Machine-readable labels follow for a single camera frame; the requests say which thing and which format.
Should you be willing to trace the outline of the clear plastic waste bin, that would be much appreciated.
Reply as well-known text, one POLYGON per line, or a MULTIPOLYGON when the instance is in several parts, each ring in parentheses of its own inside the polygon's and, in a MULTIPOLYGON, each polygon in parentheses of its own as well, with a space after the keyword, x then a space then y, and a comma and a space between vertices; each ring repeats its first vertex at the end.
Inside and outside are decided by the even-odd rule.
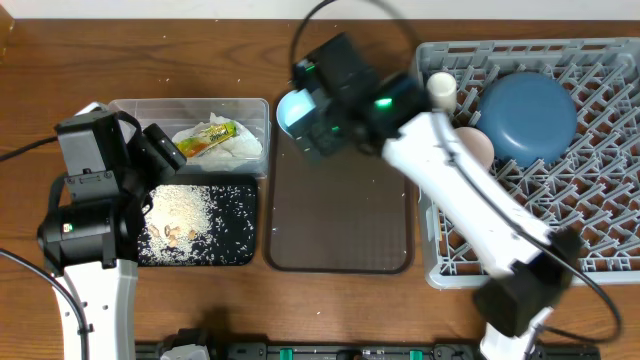
POLYGON ((236 120, 246 126, 263 146, 253 159, 221 158, 212 161, 191 161, 181 168, 182 174, 268 174, 270 130, 269 104, 261 98, 155 98, 118 99, 108 104, 114 111, 125 111, 136 118, 143 128, 156 124, 172 140, 179 131, 208 122, 211 113, 236 120))

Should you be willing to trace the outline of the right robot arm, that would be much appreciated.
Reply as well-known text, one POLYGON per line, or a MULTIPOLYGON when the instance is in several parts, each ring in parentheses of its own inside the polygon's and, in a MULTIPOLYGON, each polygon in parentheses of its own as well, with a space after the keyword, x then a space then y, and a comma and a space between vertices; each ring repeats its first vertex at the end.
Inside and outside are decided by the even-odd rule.
POLYGON ((289 58, 312 149, 340 141, 376 155, 409 178, 472 247, 488 280, 473 294, 487 322, 487 359, 526 359, 534 338, 575 273, 581 241, 552 230, 508 195, 473 158, 449 117, 405 72, 381 79, 346 34, 302 59, 289 58))

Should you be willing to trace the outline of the grey dishwasher rack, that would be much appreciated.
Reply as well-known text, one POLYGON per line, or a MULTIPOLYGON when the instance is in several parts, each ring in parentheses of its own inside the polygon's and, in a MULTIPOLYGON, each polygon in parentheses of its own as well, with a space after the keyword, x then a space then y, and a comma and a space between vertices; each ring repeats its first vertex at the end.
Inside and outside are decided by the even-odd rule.
POLYGON ((457 81, 457 125, 477 124, 486 88, 512 73, 545 75, 577 108, 577 130, 560 159, 490 172, 553 228, 578 230, 581 270, 601 285, 639 281, 639 41, 636 38, 426 42, 412 71, 457 81))

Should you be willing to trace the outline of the yellow green snack wrapper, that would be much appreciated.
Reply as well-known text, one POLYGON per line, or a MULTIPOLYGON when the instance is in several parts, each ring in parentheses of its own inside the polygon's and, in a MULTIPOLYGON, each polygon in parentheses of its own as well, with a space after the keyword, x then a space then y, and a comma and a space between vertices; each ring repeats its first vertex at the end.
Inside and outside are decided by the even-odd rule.
POLYGON ((233 121, 213 124, 194 135, 175 143, 180 152, 187 158, 200 156, 209 149, 235 137, 237 127, 233 121))

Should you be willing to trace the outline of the dark brown serving tray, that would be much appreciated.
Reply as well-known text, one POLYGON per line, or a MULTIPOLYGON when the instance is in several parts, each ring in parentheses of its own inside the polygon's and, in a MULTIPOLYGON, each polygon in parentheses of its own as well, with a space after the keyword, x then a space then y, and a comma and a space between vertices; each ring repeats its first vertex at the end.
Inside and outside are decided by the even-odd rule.
POLYGON ((391 275, 412 263, 411 194, 402 175, 351 147, 307 158, 276 120, 267 263, 286 272, 391 275))

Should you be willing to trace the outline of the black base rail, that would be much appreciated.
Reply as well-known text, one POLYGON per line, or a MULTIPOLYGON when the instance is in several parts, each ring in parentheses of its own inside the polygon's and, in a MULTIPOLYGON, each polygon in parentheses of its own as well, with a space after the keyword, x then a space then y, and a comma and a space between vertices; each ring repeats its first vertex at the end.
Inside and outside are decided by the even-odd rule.
POLYGON ((135 344, 137 359, 160 359, 167 350, 196 344, 208 348, 211 360, 482 360, 479 347, 471 343, 440 343, 403 346, 389 344, 275 344, 264 338, 241 342, 218 342, 204 329, 181 329, 160 342, 135 344))

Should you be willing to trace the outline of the dark blue plate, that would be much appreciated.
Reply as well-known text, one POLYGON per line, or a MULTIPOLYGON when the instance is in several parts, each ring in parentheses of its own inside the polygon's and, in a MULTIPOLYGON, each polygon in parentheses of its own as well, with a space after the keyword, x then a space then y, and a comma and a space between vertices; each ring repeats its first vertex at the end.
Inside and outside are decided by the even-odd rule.
POLYGON ((539 73, 499 79, 481 96, 478 111, 476 127, 492 142, 495 157, 520 167, 560 159, 576 134, 577 110, 569 92, 539 73))

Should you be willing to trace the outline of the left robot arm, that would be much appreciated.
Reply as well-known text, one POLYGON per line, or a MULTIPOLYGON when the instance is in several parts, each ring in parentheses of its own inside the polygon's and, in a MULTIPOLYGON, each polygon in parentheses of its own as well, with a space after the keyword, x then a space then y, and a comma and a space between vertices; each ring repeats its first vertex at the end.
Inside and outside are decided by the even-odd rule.
POLYGON ((162 129, 94 102, 54 128, 66 172, 38 228, 67 359, 133 359, 137 240, 150 193, 186 164, 162 129))

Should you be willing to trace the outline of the cream white cup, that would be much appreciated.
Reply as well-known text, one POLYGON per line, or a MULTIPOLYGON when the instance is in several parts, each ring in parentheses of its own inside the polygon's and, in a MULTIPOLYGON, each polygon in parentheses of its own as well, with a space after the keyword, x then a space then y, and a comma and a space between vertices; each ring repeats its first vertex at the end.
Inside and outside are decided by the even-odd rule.
POLYGON ((452 114, 457 105, 457 82, 453 75, 447 72, 433 73, 426 83, 433 107, 452 114))

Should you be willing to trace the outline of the white napkin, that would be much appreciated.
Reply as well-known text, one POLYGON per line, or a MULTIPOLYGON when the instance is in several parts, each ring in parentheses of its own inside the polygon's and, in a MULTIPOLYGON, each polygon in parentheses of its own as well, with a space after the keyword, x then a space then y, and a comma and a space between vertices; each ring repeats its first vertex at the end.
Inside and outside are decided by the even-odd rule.
POLYGON ((229 121, 233 121, 237 127, 238 132, 235 137, 209 149, 200 156, 187 159, 191 161, 212 161, 221 158, 257 158, 263 150, 263 146, 258 138, 240 122, 224 116, 218 116, 215 113, 210 114, 208 122, 200 122, 194 127, 179 131, 173 136, 172 142, 175 144, 176 142, 188 138, 210 125, 221 124, 229 121))

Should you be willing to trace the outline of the light blue bowl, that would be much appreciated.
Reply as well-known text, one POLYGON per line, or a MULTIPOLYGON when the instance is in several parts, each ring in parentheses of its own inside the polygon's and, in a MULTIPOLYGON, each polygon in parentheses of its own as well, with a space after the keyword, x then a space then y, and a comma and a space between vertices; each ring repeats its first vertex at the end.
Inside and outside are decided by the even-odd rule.
POLYGON ((276 120, 281 130, 291 135, 291 126, 301 120, 315 108, 315 102, 306 90, 291 90, 279 101, 276 108, 276 120))

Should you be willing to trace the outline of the pink bowl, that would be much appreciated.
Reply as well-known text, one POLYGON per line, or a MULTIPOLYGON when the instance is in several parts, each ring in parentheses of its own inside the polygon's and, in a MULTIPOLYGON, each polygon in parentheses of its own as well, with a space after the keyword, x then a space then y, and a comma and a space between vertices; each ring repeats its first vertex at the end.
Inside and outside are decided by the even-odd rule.
POLYGON ((490 139, 483 132, 473 127, 459 127, 454 132, 477 162, 486 170, 489 170, 495 156, 494 147, 490 139))

